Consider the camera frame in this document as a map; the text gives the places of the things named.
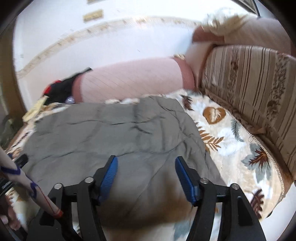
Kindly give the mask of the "person's left hand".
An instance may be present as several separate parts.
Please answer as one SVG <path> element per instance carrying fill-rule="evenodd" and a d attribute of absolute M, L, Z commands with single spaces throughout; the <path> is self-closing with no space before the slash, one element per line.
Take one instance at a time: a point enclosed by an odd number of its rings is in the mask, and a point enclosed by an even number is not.
<path fill-rule="evenodd" d="M 13 230 L 19 230 L 21 227 L 21 223 L 5 195 L 1 197 L 1 221 Z"/>

